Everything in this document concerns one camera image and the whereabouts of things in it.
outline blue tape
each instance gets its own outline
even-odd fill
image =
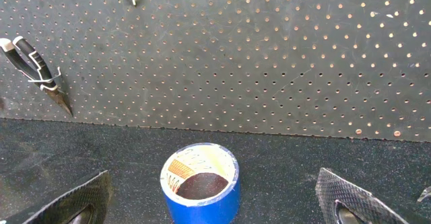
[[[197,143],[194,145],[208,145],[208,143]],[[177,153],[191,147],[190,145]],[[184,205],[177,200],[170,198],[165,188],[163,188],[166,204],[168,205],[169,212],[173,221],[176,224],[229,224],[235,218],[240,205],[240,182],[239,182],[239,167],[233,154],[226,148],[215,145],[224,150],[232,157],[235,167],[235,176],[233,181],[230,182],[229,187],[225,188],[217,198],[210,199],[209,201],[196,200],[196,205]]]

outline pegboard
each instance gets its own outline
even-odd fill
[[[429,141],[431,0],[1,0],[71,118],[0,55],[0,117]]]

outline blue painter's tape roll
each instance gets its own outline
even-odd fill
[[[205,196],[203,193],[204,198],[196,197],[197,191],[193,189],[190,189],[189,194],[194,197],[180,196],[189,180],[204,173],[222,177],[227,181],[226,186],[222,186],[223,189],[219,192],[211,193],[211,196]],[[220,145],[197,143],[178,150],[164,164],[160,183],[168,209],[176,224],[228,224],[238,212],[240,204],[238,162],[229,150]]]

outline work surface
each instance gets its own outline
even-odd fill
[[[375,196],[431,217],[431,144],[250,135],[0,119],[0,219],[95,170],[109,170],[106,223],[171,223],[160,170],[192,143],[227,147],[240,165],[235,223],[323,223],[314,187],[329,167]]]

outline tape roll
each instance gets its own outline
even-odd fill
[[[240,204],[235,156],[214,143],[196,143],[166,161],[160,183],[172,219],[183,223],[230,223]]]

